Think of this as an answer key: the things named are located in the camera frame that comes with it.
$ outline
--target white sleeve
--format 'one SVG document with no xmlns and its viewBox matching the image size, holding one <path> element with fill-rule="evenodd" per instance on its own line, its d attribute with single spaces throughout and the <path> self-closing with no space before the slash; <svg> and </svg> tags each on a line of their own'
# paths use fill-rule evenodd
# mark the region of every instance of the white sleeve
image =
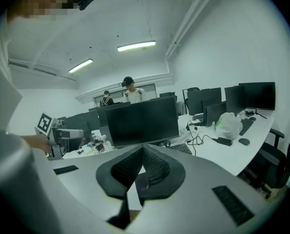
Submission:
<svg viewBox="0 0 290 234">
<path fill-rule="evenodd" d="M 123 102 L 129 102 L 129 100 L 127 99 L 127 96 L 125 95 L 125 93 L 123 94 Z"/>
<path fill-rule="evenodd" d="M 145 90 L 141 89 L 141 101 L 146 101 L 147 98 L 146 98 L 146 92 Z"/>
</svg>

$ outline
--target computer mouse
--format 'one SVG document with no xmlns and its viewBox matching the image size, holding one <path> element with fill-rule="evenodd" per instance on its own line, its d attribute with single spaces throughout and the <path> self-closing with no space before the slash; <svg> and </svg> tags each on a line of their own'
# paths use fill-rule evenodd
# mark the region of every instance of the computer mouse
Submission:
<svg viewBox="0 0 290 234">
<path fill-rule="evenodd" d="M 250 144 L 250 141 L 246 138 L 239 139 L 239 142 L 245 146 L 248 146 Z"/>
</svg>

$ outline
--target monitor stand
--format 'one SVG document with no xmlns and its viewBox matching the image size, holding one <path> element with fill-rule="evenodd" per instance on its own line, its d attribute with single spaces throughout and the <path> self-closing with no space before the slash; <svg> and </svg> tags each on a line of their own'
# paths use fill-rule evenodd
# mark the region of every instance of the monitor stand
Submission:
<svg viewBox="0 0 290 234">
<path fill-rule="evenodd" d="M 255 114 L 256 115 L 260 115 L 258 112 L 257 112 L 257 108 L 255 109 Z"/>
</svg>

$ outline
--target chair armrest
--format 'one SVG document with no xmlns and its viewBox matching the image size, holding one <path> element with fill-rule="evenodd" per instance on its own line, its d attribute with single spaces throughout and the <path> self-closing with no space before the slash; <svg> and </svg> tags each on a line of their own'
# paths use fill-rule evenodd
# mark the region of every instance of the chair armrest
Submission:
<svg viewBox="0 0 290 234">
<path fill-rule="evenodd" d="M 272 134 L 274 134 L 274 135 L 276 135 L 276 136 L 279 136 L 279 137 L 281 137 L 281 138 L 285 138 L 285 135 L 284 135 L 282 132 L 280 132 L 280 131 L 278 131 L 278 130 L 275 130 L 275 129 L 273 129 L 273 128 L 271 128 L 270 133 L 272 133 Z"/>
<path fill-rule="evenodd" d="M 258 151 L 258 153 L 268 162 L 271 163 L 275 166 L 279 165 L 280 160 L 278 160 L 276 157 L 274 157 L 273 155 L 271 155 L 270 153 L 260 149 Z"/>
</svg>

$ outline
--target sleeve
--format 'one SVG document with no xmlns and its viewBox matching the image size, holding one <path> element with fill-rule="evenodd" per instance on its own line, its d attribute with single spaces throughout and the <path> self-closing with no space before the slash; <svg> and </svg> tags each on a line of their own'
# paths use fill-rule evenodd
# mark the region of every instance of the sleeve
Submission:
<svg viewBox="0 0 290 234">
<path fill-rule="evenodd" d="M 145 90 L 141 89 L 141 101 L 146 101 L 147 97 L 146 97 L 146 92 Z"/>
<path fill-rule="evenodd" d="M 127 99 L 127 96 L 125 95 L 125 93 L 123 94 L 123 102 L 129 102 L 129 100 Z"/>
<path fill-rule="evenodd" d="M 107 104 L 108 106 L 114 105 L 114 100 L 110 98 Z"/>
</svg>

